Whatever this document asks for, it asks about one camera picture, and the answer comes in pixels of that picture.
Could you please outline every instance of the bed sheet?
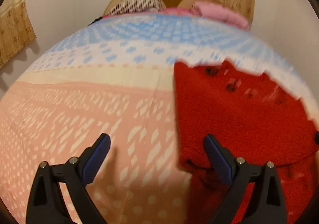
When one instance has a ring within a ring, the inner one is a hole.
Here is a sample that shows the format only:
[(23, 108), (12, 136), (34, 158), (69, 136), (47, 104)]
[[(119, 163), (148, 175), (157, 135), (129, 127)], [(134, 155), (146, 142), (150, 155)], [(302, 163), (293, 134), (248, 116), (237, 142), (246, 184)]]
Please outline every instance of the bed sheet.
[[(25, 223), (41, 161), (64, 163), (104, 132), (111, 150), (87, 191), (107, 222), (183, 223), (190, 175), (178, 166), (173, 64), (226, 57), (239, 68), (268, 71), (302, 97), (317, 123), (306, 83), (248, 32), (199, 17), (103, 19), (45, 52), (0, 102), (0, 197), (12, 215)], [(80, 223), (64, 185), (62, 191)]]

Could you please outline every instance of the cream stripe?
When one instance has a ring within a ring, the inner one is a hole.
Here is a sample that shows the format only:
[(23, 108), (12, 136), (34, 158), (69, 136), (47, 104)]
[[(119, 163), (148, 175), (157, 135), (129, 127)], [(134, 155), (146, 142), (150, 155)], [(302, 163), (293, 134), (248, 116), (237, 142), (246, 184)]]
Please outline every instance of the cream stripe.
[(173, 90), (173, 68), (92, 65), (89, 67), (28, 71), (18, 81), (32, 84), (89, 82), (171, 91)]

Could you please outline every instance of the red towel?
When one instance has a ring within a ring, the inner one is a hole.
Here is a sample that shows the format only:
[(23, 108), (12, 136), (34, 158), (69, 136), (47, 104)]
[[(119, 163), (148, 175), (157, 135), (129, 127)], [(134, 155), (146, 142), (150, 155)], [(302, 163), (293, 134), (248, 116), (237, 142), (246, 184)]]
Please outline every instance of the red towel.
[[(212, 133), (235, 157), (252, 164), (275, 163), (288, 223), (300, 216), (317, 186), (316, 128), (300, 100), (263, 73), (253, 76), (221, 65), (174, 66), (180, 164), (193, 176), (187, 224), (206, 224), (227, 192), (203, 150)], [(233, 223), (242, 220), (254, 184), (249, 184)]]

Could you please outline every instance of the blue patterned cloth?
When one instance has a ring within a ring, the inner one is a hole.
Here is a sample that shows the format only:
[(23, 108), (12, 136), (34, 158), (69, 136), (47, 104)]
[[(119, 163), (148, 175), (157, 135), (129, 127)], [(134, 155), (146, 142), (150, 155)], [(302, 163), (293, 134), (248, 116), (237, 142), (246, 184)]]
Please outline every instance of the blue patterned cloth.
[(249, 32), (200, 17), (143, 14), (100, 20), (60, 41), (28, 70), (85, 64), (173, 66), (221, 62), (252, 72), (268, 71), (297, 97), (311, 96), (293, 67)]

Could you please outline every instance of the screw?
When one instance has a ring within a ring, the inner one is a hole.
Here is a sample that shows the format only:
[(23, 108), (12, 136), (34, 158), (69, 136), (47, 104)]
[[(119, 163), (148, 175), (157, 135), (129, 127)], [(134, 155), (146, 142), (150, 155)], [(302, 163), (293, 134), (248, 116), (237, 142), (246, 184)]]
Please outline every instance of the screw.
[(71, 164), (75, 164), (77, 161), (78, 161), (78, 158), (77, 158), (77, 157), (71, 157), (71, 158), (69, 159), (69, 162), (70, 162)]
[(319, 131), (317, 131), (315, 134), (315, 143), (319, 144)]
[(275, 166), (275, 164), (273, 162), (269, 161), (269, 162), (267, 162), (267, 166), (269, 168), (273, 168)]
[(245, 162), (245, 159), (243, 157), (237, 157), (236, 158), (237, 163), (243, 164)]
[(40, 167), (41, 168), (44, 168), (46, 166), (47, 166), (47, 162), (46, 161), (43, 161), (43, 162), (40, 163)]

